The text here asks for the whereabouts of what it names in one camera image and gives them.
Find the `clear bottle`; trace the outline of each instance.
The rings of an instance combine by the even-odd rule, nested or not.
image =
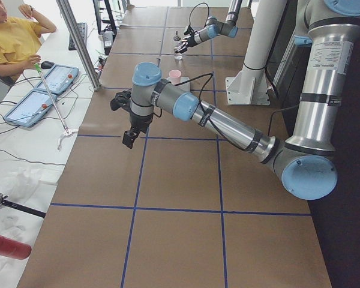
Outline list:
[[[173,48],[173,55],[175,56],[176,60],[181,60],[182,59],[182,54],[181,53],[176,53],[177,49],[180,48],[180,46],[181,46],[181,38],[180,38],[177,31],[176,31],[175,36],[173,36],[173,41],[175,42],[175,46]]]

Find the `robotic hand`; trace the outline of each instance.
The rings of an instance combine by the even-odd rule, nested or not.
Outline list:
[[[132,127],[123,143],[133,147],[139,133],[147,131],[157,106],[183,121],[192,119],[257,156],[296,197],[313,200],[329,194],[337,183],[330,140],[353,43],[360,37],[360,0],[353,1],[358,5],[346,0],[300,2],[303,12],[298,21],[304,23],[312,49],[292,137],[283,142],[263,135],[162,79],[155,64],[143,62],[135,67],[132,90],[111,101],[112,110],[121,107],[130,114]]]
[[[193,30],[190,25],[185,27],[184,35],[187,36],[182,39],[181,46],[175,52],[184,53],[188,47],[194,47],[219,35],[235,38],[238,31],[236,21],[239,17],[241,2],[242,0],[232,0],[225,23],[219,22],[214,16],[209,16],[204,28],[199,31]]]

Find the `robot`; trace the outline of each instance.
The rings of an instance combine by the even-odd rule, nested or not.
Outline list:
[[[210,17],[203,29],[183,39],[182,51],[218,35],[235,35],[240,6],[241,1],[232,1],[225,23]],[[193,120],[255,155],[294,196],[305,200],[324,197],[337,183],[331,134],[352,47],[359,37],[360,0],[299,0],[295,43],[311,45],[311,53],[295,130],[285,141],[268,137],[172,85],[161,78],[155,64],[140,63],[134,70],[132,89],[117,93],[110,104],[112,110],[121,107],[130,114],[131,128],[124,133],[123,144],[132,148],[140,132],[147,132],[157,106],[183,121]]]

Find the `chair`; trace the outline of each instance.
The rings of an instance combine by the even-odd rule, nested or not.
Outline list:
[[[12,87],[14,85],[14,81],[11,77],[1,77],[0,76],[0,82],[6,84],[9,87]]]

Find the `black mouse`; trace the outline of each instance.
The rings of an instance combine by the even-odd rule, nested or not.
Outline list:
[[[41,69],[51,69],[54,66],[55,63],[50,61],[44,61],[41,63]]]

